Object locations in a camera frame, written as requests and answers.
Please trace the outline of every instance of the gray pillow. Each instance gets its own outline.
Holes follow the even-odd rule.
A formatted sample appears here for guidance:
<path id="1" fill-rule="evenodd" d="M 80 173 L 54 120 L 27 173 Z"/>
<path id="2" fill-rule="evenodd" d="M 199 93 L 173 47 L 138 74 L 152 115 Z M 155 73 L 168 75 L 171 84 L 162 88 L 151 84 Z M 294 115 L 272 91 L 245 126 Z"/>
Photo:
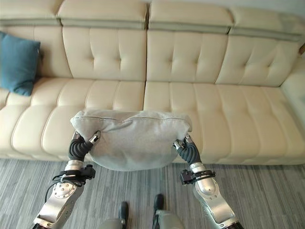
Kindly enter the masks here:
<path id="1" fill-rule="evenodd" d="M 101 139 L 90 154 L 97 164 L 119 171 L 159 168 L 171 163 L 177 157 L 173 142 L 183 140 L 192 126 L 185 114 L 154 111 L 80 111 L 71 123 L 85 140 L 100 130 Z"/>

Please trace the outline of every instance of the cream leather sofa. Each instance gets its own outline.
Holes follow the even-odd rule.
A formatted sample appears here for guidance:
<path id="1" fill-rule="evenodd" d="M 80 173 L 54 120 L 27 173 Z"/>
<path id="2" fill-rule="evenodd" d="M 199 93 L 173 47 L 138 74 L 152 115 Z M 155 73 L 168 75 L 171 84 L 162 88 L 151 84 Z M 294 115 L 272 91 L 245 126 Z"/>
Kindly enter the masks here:
<path id="1" fill-rule="evenodd" d="M 1 30 L 41 41 L 42 58 L 30 97 L 0 88 L 0 157 L 67 160 L 70 118 L 100 108 L 187 113 L 204 163 L 305 162 L 299 18 L 180 2 L 147 13 L 132 1 L 1 0 Z"/>

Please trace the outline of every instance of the wall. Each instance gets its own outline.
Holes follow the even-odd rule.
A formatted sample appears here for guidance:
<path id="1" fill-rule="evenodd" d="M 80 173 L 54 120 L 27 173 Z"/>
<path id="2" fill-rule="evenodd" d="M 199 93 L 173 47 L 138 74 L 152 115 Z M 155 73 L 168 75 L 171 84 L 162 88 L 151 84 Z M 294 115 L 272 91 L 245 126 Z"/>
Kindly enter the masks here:
<path id="1" fill-rule="evenodd" d="M 297 14 L 305 18 L 305 0 L 178 0 L 208 2 L 223 6 L 246 6 Z"/>

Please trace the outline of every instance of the sofa armrest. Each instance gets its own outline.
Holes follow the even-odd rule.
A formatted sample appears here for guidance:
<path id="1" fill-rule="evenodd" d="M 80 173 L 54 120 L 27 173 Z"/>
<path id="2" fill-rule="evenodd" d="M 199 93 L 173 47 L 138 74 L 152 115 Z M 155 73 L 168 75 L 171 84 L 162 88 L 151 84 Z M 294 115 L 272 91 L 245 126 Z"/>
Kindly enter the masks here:
<path id="1" fill-rule="evenodd" d="M 305 59 L 297 59 L 281 88 L 305 129 Z"/>

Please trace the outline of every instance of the striped carpet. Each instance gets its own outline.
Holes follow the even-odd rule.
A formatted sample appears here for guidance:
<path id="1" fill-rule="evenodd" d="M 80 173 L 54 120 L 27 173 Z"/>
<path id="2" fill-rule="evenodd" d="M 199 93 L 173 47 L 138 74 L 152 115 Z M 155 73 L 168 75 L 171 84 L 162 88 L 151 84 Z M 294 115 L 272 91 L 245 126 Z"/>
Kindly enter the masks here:
<path id="1" fill-rule="evenodd" d="M 0 228 L 30 229 L 50 179 L 64 167 L 64 162 L 0 159 Z M 185 167 L 116 172 L 94 164 L 96 178 L 87 182 L 64 228 L 98 228 L 105 218 L 116 217 L 119 203 L 127 200 L 129 228 L 149 229 L 154 196 L 163 193 L 166 208 L 186 229 L 211 229 L 192 187 L 180 184 Z M 221 193 L 245 229 L 305 229 L 305 165 L 206 167 L 216 171 Z"/>

